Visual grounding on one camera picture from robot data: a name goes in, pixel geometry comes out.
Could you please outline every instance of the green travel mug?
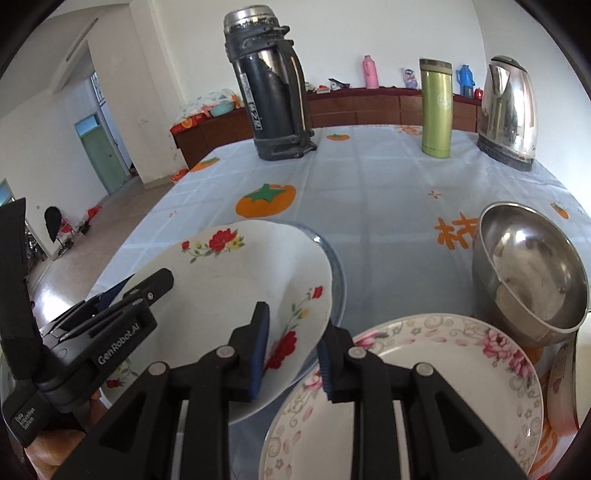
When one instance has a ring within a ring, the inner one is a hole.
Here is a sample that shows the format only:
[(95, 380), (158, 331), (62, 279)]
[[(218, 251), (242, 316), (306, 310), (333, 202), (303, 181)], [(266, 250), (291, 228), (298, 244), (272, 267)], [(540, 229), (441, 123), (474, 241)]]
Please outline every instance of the green travel mug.
[(452, 142), (452, 64), (420, 59), (423, 88), (423, 151), (437, 158), (449, 157)]

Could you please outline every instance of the plate rim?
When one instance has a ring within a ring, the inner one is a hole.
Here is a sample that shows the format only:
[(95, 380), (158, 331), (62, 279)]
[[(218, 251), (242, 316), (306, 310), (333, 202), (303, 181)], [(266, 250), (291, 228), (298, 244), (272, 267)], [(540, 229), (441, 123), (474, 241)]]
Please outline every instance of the plate rim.
[[(529, 357), (527, 357), (527, 355), (525, 354), (524, 350), (517, 344), (517, 342), (513, 340), (513, 338), (511, 338), (509, 335), (507, 335), (502, 330), (499, 330), (497, 327), (491, 325), (490, 323), (486, 323), (483, 320), (480, 320), (480, 319), (477, 319), (477, 318), (473, 318), (473, 317), (468, 317), (466, 315), (459, 315), (457, 313), (436, 313), (436, 312), (434, 312), (434, 313), (417, 313), (417, 314), (414, 314), (414, 315), (407, 315), (406, 317), (400, 317), (398, 319), (390, 320), (389, 322), (383, 322), (383, 323), (380, 323), (380, 324), (375, 325), (373, 327), (370, 327), (370, 328), (364, 330), (363, 332), (360, 332), (357, 335), (355, 335), (353, 337), (353, 341), (355, 341), (357, 338), (359, 338), (362, 335), (365, 335), (368, 332), (371, 332), (373, 330), (380, 330), (382, 328), (386, 328), (388, 326), (396, 325), (398, 323), (402, 323), (402, 322), (405, 322), (407, 320), (416, 319), (418, 317), (428, 317), (428, 316), (445, 316), (445, 317), (456, 317), (458, 319), (467, 319), (467, 320), (470, 320), (471, 322), (480, 323), (483, 326), (486, 326), (488, 328), (491, 328), (492, 330), (494, 330), (496, 332), (499, 332), (499, 333), (503, 334), (506, 338), (508, 338), (524, 354), (525, 358), (527, 358), (527, 361), (534, 368), (535, 383), (537, 384), (538, 391), (540, 392), (540, 397), (539, 398), (540, 398), (540, 409), (541, 409), (541, 412), (542, 412), (542, 416), (541, 417), (542, 417), (542, 419), (544, 418), (544, 398), (543, 398), (543, 395), (542, 395), (542, 387), (541, 387), (541, 384), (540, 384), (540, 378), (538, 376), (538, 373), (535, 371), (535, 367), (531, 363), (531, 360), (529, 359)], [(271, 425), (267, 429), (267, 433), (265, 434), (265, 440), (264, 440), (263, 445), (262, 445), (261, 456), (259, 458), (258, 480), (264, 480), (265, 457), (266, 457), (265, 456), (265, 452), (268, 450), (268, 443), (269, 443), (269, 439), (271, 437), (271, 433), (275, 430), (275, 427), (277, 426), (277, 423), (279, 422), (279, 419), (281, 417), (281, 414), (284, 411), (284, 405), (288, 404), (291, 401), (291, 399), (297, 394), (298, 390), (303, 386), (304, 382), (306, 381), (308, 375), (310, 375), (310, 373), (312, 372), (312, 370), (313, 370), (313, 368), (310, 369), (310, 372), (307, 375), (305, 375), (293, 387), (293, 389), (291, 390), (290, 394), (285, 398), (285, 400), (281, 404), (281, 407), (279, 408), (279, 410), (275, 414), (275, 417), (273, 418), (273, 421), (271, 422)], [(531, 465), (527, 469), (526, 475), (529, 474), (529, 471), (531, 470), (531, 467), (533, 466), (533, 464), (535, 462), (535, 457), (537, 456), (538, 450), (540, 449), (541, 439), (542, 439), (542, 435), (541, 435), (541, 431), (540, 431), (540, 434), (538, 435), (538, 441), (537, 441), (537, 444), (535, 446), (535, 455), (532, 458)]]
[[(345, 300), (346, 300), (346, 280), (345, 280), (345, 272), (344, 272), (344, 268), (342, 267), (342, 263), (340, 263), (340, 258), (338, 258), (338, 256), (336, 255), (336, 252), (334, 252), (334, 249), (332, 248), (332, 246), (328, 243), (328, 241), (326, 240), (326, 238), (324, 238), (323, 236), (319, 235), (316, 231), (312, 230), (311, 228), (307, 227), (306, 225), (297, 225), (291, 222), (279, 222), (279, 221), (274, 221), (274, 220), (268, 220), (268, 219), (259, 219), (259, 218), (252, 218), (252, 219), (242, 219), (242, 220), (238, 220), (236, 222), (232, 222), (232, 223), (225, 223), (223, 225), (213, 225), (213, 226), (208, 226), (200, 231), (198, 231), (197, 233), (195, 233), (194, 235), (190, 235), (189, 237), (187, 237), (187, 240), (192, 241), (192, 239), (197, 238), (198, 236), (203, 235), (205, 232), (215, 232), (216, 230), (220, 230), (220, 229), (226, 229), (226, 228), (239, 228), (239, 225), (243, 225), (243, 224), (256, 224), (256, 223), (265, 223), (267, 225), (270, 226), (277, 226), (279, 228), (281, 227), (287, 227), (288, 229), (294, 229), (295, 231), (299, 232), (300, 234), (302, 234), (303, 239), (305, 238), (306, 242), (310, 242), (310, 245), (314, 245), (315, 248), (319, 249), (319, 252), (322, 253), (322, 255), (325, 257), (326, 259), (326, 264), (330, 270), (330, 273), (328, 275), (328, 278), (330, 279), (330, 289), (327, 289), (327, 291), (330, 294), (330, 308), (327, 311), (327, 323), (331, 320), (330, 318), (330, 314), (333, 311), (333, 298), (332, 298), (332, 294), (333, 294), (333, 282), (335, 279), (335, 276), (333, 275), (333, 271), (332, 271), (332, 263), (331, 260), (329, 258), (328, 253), (326, 252), (326, 250), (323, 248), (323, 246), (321, 244), (319, 244), (318, 242), (315, 242), (312, 238), (309, 237), (308, 232), (306, 232), (303, 228), (308, 229), (310, 232), (313, 232), (314, 234), (318, 235), (320, 237), (320, 239), (329, 246), (329, 248), (332, 250), (332, 253), (334, 253), (336, 260), (337, 260), (337, 265), (340, 267), (340, 271), (342, 273), (342, 280), (343, 280), (343, 302), (342, 305), (340, 306), (340, 321), (342, 321), (343, 318), (343, 313), (345, 310)], [(180, 242), (174, 242), (171, 245), (169, 245), (168, 247), (166, 247), (164, 250), (162, 250), (160, 253), (158, 253), (154, 258), (152, 258), (150, 261), (148, 261), (143, 267), (141, 267), (140, 269), (138, 269), (138, 271), (136, 271), (129, 279), (128, 281), (125, 283), (125, 285), (123, 286), (123, 288), (121, 289), (121, 292), (119, 292), (119, 294), (115, 297), (115, 299), (113, 300), (113, 302), (115, 302), (115, 300), (117, 298), (119, 298), (119, 296), (122, 294), (122, 292), (125, 291), (128, 283), (133, 279), (133, 277), (135, 275), (137, 275), (140, 271), (142, 271), (145, 267), (147, 267), (148, 265), (150, 265), (156, 258), (158, 258), (159, 256), (161, 256), (162, 254), (164, 254), (165, 252), (172, 250), (176, 245), (180, 244)], [(314, 352), (315, 350), (315, 346), (312, 348), (312, 350), (310, 351), (310, 354), (312, 352)], [(249, 409), (248, 413), (246, 414), (242, 414), (234, 419), (231, 420), (230, 424), (235, 424), (237, 422), (240, 422), (242, 420), (245, 420), (251, 416), (253, 416), (254, 414), (256, 414), (257, 412), (261, 411), (263, 408), (265, 408), (266, 406), (268, 406), (269, 404), (271, 404), (273, 401), (275, 401), (277, 399), (277, 397), (281, 396), (281, 394), (291, 388), (294, 384), (296, 384), (297, 382), (299, 382), (299, 380), (301, 380), (302, 378), (306, 377), (307, 374), (314, 368), (314, 365), (316, 364), (315, 362), (309, 363), (309, 355), (308, 357), (306, 357), (306, 359), (304, 360), (302, 367), (298, 370), (298, 372), (296, 373), (296, 375), (294, 376), (293, 380), (290, 381), (290, 383), (283, 388), (281, 391), (278, 392), (278, 394), (270, 399), (269, 401), (267, 401), (266, 403), (262, 403), (261, 405), (258, 405), (256, 408), (253, 409)], [(123, 395), (125, 394), (125, 392), (123, 392), (115, 401), (112, 401), (111, 398), (109, 398), (109, 396), (106, 394), (107, 390), (104, 388), (104, 385), (106, 384), (106, 380), (105, 382), (103, 382), (100, 387), (99, 390), (101, 392), (101, 397), (108, 403), (108, 408), (111, 408), (116, 402), (117, 400)]]

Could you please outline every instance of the pink thermos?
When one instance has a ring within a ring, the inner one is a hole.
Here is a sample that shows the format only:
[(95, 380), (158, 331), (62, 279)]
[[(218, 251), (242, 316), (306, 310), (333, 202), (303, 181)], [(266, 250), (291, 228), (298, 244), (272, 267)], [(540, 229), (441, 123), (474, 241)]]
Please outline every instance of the pink thermos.
[(366, 55), (361, 65), (363, 65), (363, 74), (365, 76), (365, 88), (379, 88), (378, 71), (375, 69), (375, 62), (371, 59), (371, 56)]

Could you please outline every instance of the black thermos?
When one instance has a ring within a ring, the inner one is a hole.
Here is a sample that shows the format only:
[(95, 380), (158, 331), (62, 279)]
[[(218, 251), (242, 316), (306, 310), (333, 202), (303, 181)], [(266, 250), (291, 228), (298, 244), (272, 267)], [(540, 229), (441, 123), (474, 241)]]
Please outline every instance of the black thermos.
[(254, 141), (263, 160), (300, 158), (316, 150), (308, 114), (306, 82), (289, 27), (266, 5), (228, 13), (226, 52), (249, 114)]

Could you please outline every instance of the thermos lid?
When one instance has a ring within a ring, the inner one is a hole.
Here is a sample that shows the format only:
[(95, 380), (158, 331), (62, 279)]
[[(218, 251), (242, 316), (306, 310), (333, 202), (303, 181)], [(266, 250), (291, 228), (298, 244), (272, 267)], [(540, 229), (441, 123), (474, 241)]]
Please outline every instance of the thermos lid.
[(452, 64), (447, 61), (419, 59), (418, 64), (422, 72), (437, 72), (445, 73), (446, 75), (453, 74)]
[(230, 29), (235, 25), (269, 17), (275, 18), (275, 14), (271, 7), (266, 5), (251, 5), (250, 7), (239, 8), (224, 17), (223, 30), (225, 33), (230, 33)]

